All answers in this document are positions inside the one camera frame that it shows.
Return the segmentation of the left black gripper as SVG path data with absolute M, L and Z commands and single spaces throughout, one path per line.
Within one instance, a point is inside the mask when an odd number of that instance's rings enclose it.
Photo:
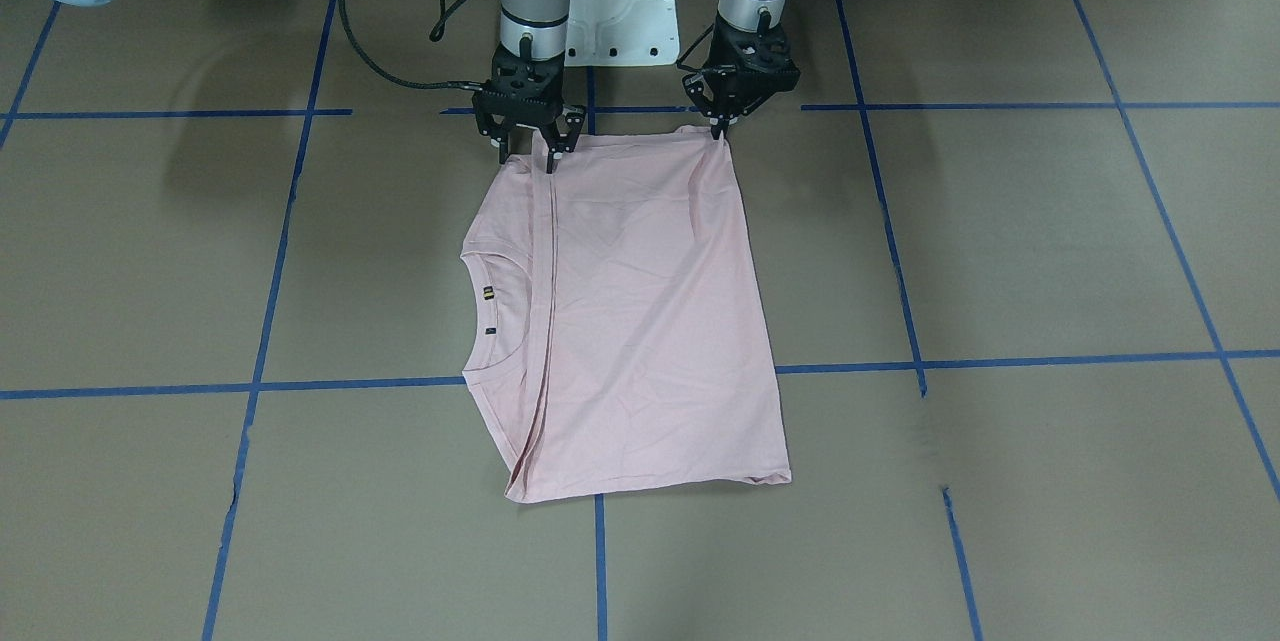
M 710 38 L 708 56 L 700 67 L 684 64 L 682 88 L 708 118 L 712 138 L 726 143 L 731 122 L 795 90 L 801 72 L 783 26 L 772 17 L 759 17 L 754 29 L 737 29 L 717 17 L 703 36 Z

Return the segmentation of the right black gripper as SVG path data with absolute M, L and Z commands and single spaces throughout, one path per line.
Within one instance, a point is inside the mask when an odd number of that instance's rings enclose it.
M 477 131 L 492 138 L 499 166 L 508 162 L 516 125 L 539 131 L 547 145 L 545 171 L 556 171 L 585 125 L 580 105 L 564 104 L 564 52 L 527 59 L 504 47 L 494 50 L 490 79 L 472 93 Z

